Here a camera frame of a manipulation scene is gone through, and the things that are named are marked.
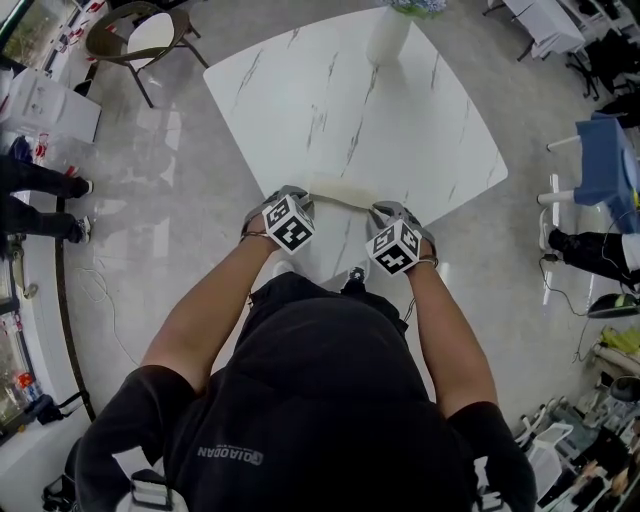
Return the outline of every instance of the wrist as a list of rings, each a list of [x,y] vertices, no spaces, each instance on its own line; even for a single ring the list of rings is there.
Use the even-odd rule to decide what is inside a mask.
[[[240,245],[249,247],[252,251],[263,254],[266,258],[280,248],[271,237],[265,236],[247,236],[240,242]]]
[[[439,275],[436,271],[435,265],[428,261],[415,264],[406,271],[406,274],[411,286],[413,286],[415,282],[422,281],[424,278],[428,278],[429,276]]]

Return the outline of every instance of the white marble table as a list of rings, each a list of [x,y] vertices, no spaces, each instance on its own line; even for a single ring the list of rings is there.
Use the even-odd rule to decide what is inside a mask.
[[[381,16],[321,21],[248,48],[204,79],[265,195],[331,174],[407,205],[424,224],[507,177],[466,91],[412,25],[398,64],[365,56]],[[316,201],[317,233],[296,259],[316,282],[364,260],[366,214]]]

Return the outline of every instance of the floor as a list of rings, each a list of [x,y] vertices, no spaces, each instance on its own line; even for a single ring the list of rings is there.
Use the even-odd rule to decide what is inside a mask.
[[[195,44],[212,65],[282,32],[374,5],[209,0],[186,8],[203,34]],[[551,154],[544,144],[573,135],[574,121],[587,117],[594,103],[582,98],[579,80],[561,58],[517,63],[526,34],[508,13],[485,18],[482,8],[471,0],[450,0],[444,14],[419,25],[474,101],[509,177],[429,229],[438,242],[443,277],[489,357],[500,404],[515,425],[552,396],[578,393],[589,374],[583,365],[572,365],[585,320],[571,314],[562,296],[545,293],[535,195],[550,190],[553,173],[564,185],[576,183],[578,148]],[[74,155],[95,181],[95,192],[67,208],[95,224],[90,245],[66,246],[67,296],[80,367],[97,411],[140,361],[171,307],[234,247],[245,213],[262,200],[205,87],[202,66],[181,51],[143,72],[157,105],[153,110],[125,69],[103,66],[96,142]],[[576,208],[563,208],[562,226],[574,231],[583,217]],[[95,274],[81,268],[104,276],[115,319],[92,280]],[[578,312],[590,294],[615,289],[561,264],[550,269],[553,285],[569,294]],[[377,280],[371,289],[406,310],[405,280]],[[583,353],[603,325],[587,325]],[[415,316],[408,340],[426,377]],[[233,337],[217,366],[232,346]]]

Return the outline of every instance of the shoe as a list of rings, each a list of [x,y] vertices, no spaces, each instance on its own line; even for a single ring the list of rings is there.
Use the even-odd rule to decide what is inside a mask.
[[[282,274],[286,274],[287,272],[295,271],[296,268],[289,260],[280,260],[273,266],[273,273],[271,274],[271,277],[276,278],[278,276],[281,276]]]
[[[349,281],[356,281],[358,283],[364,284],[367,281],[367,278],[369,277],[369,270],[370,270],[369,260],[366,260],[362,264],[357,265],[355,267],[351,267],[349,269],[349,272],[347,273],[347,283]]]
[[[89,217],[77,220],[76,225],[80,228],[80,231],[82,231],[82,238],[80,238],[79,242],[88,244],[91,239],[91,222],[89,222]]]
[[[65,176],[67,178],[80,178],[81,176],[78,176],[79,173],[80,173],[80,167],[71,165],[69,166],[69,169],[67,169]],[[89,190],[84,193],[85,196],[88,196],[89,194],[91,194],[91,192],[93,192],[93,181],[91,180],[84,180],[84,181],[86,181],[87,184],[89,185]]]
[[[546,213],[549,209],[545,208],[540,213],[540,220],[538,221],[538,225],[540,227],[540,234],[538,235],[538,246],[540,246],[540,250],[543,252],[551,252],[551,246],[549,245],[549,227],[551,224],[546,219]]]

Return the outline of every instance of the black pants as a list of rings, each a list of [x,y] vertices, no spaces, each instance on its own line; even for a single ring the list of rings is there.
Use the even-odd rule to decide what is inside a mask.
[[[89,191],[85,180],[68,178],[51,169],[0,155],[0,230],[6,234],[52,236],[74,243],[80,241],[82,231],[73,215],[40,213],[10,195],[21,190],[37,190],[71,199]]]
[[[568,265],[614,279],[633,288],[635,284],[640,283],[640,270],[629,272],[622,249],[622,235],[609,233],[603,251],[604,237],[604,233],[567,235],[559,229],[554,229],[549,233],[549,245],[562,253],[562,259]]]
[[[238,337],[235,350],[260,325],[283,306],[292,302],[318,298],[357,300],[384,315],[404,337],[407,324],[400,319],[398,310],[384,297],[369,293],[363,283],[349,281],[340,293],[330,292],[295,272],[286,272],[272,279],[250,296],[253,306]]]
[[[598,112],[609,115],[619,115],[616,119],[622,128],[633,128],[640,125],[640,93],[632,92],[617,97],[607,103]]]

